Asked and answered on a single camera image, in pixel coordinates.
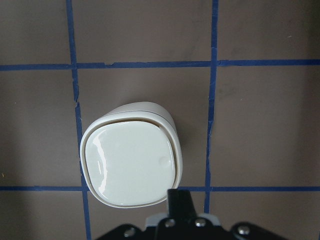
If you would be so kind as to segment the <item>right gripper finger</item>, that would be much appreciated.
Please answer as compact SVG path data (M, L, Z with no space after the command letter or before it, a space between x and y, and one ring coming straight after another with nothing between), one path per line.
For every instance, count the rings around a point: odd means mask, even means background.
M174 220L190 220L197 216L191 193L188 190L167 190L168 217Z

